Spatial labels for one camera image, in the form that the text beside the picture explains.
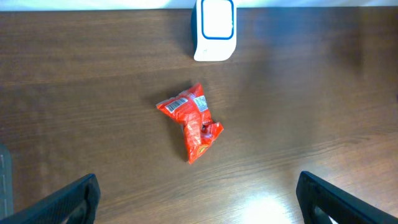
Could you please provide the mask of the red snack bag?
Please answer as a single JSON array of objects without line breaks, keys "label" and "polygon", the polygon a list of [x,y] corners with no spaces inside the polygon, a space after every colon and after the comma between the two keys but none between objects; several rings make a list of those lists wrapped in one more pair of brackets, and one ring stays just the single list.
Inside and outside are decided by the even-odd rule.
[{"label": "red snack bag", "polygon": [[181,125],[189,164],[200,158],[224,130],[211,117],[201,83],[157,103],[156,107]]}]

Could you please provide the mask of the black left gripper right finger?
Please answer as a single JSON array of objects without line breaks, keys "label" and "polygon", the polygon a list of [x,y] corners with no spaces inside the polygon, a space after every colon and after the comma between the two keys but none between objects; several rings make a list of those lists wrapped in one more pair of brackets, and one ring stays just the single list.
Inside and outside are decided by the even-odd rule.
[{"label": "black left gripper right finger", "polygon": [[305,223],[392,223],[397,218],[308,171],[300,173],[296,196]]}]

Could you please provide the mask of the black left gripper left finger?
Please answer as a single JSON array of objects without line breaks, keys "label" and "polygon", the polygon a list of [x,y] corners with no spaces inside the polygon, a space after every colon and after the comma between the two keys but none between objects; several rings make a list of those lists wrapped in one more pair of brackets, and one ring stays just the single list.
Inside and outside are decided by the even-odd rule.
[{"label": "black left gripper left finger", "polygon": [[94,174],[87,174],[36,204],[3,220],[3,224],[93,224],[100,201]]}]

